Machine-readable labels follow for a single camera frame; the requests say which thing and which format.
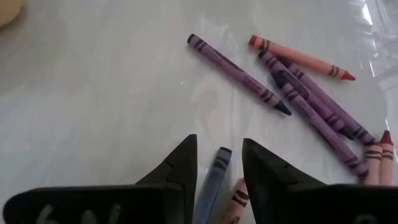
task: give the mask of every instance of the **pink crayon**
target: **pink crayon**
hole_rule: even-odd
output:
[[[368,147],[365,152],[365,165],[369,169],[369,174],[364,180],[365,185],[379,185],[381,167],[381,144],[375,143]]]
[[[392,166],[394,158],[394,144],[391,140],[391,135],[388,130],[385,130],[383,137],[380,140],[383,148],[381,156],[381,170],[380,170],[380,184],[392,185]]]
[[[246,183],[244,179],[239,180],[238,189],[232,196],[231,202],[225,211],[222,224],[236,224],[238,223],[245,206],[249,202],[248,190],[246,188]]]

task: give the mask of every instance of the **dark purple crayon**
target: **dark purple crayon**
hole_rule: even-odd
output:
[[[273,92],[269,91],[264,85],[261,85],[259,82],[257,82],[257,80],[240,69],[237,65],[228,60],[228,58],[226,58],[224,55],[220,54],[201,38],[195,34],[191,34],[187,42],[189,46],[193,47],[208,60],[219,66],[227,75],[242,84],[243,87],[249,90],[253,95],[256,95],[258,98],[260,98],[261,101],[287,115],[292,114],[292,112],[290,112],[290,110],[284,105],[282,99],[273,94]]]
[[[351,135],[359,139],[364,145],[370,146],[375,142],[372,135],[368,133],[358,122],[354,120],[343,108],[341,108],[334,100],[332,100],[317,84],[315,84],[301,69],[291,61],[278,57],[294,76],[297,77],[314,95],[316,95],[324,104],[326,104],[339,118],[341,118],[346,127],[350,130]]]
[[[368,174],[368,168],[355,156],[355,154],[344,144],[329,125],[318,115],[317,112],[304,100],[304,98],[289,83],[284,70],[275,68],[278,59],[272,54],[266,54],[263,50],[260,58],[266,60],[267,67],[271,70],[277,86],[285,94],[285,97],[296,107],[303,117],[318,131],[324,140],[331,146],[335,154],[349,169],[359,177]]]
[[[267,63],[268,60],[273,58],[273,55],[265,49],[263,55],[260,55],[260,60],[263,63]],[[274,60],[271,73],[279,71],[285,74],[289,79],[290,84],[297,90],[297,92],[307,101],[307,103],[319,114],[319,116],[325,120],[325,122],[335,131],[344,134],[347,138],[353,139],[350,135],[350,131],[345,127],[344,121],[342,121],[334,112],[327,107],[317,96],[315,96],[307,87],[305,87],[300,81],[291,74],[291,72],[278,60]]]

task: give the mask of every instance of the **orange crayon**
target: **orange crayon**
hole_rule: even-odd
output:
[[[364,180],[365,185],[379,185],[381,167],[382,147],[375,143],[368,147],[365,152],[365,165],[369,169],[369,174]]]
[[[388,130],[385,130],[380,140],[383,148],[381,156],[380,185],[392,185],[392,166],[394,159],[394,144]]]
[[[329,63],[323,62],[319,59],[303,54],[296,50],[290,49],[288,47],[284,47],[270,40],[263,39],[256,35],[253,35],[251,37],[249,45],[259,50],[268,49],[275,56],[285,57],[297,64],[311,68],[316,72],[331,76],[333,78],[337,78],[340,80],[356,79],[346,70],[343,70],[335,65],[330,65]]]

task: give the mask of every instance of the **blue crayon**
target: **blue crayon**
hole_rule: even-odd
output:
[[[227,148],[221,147],[218,150],[216,159],[208,171],[205,183],[203,183],[201,194],[197,198],[192,224],[206,224],[208,222],[231,155],[232,151]]]

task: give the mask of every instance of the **white table surface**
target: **white table surface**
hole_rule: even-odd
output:
[[[393,0],[27,0],[0,30],[0,203],[37,187],[131,184],[198,135],[197,195],[214,153],[233,151],[211,223],[243,176],[252,138],[327,184],[355,183],[296,112],[262,105],[187,47],[191,33],[279,94],[252,34],[347,69],[310,73],[380,138],[398,142]],[[346,141],[361,156],[364,147]],[[241,223],[254,223],[251,207]]]

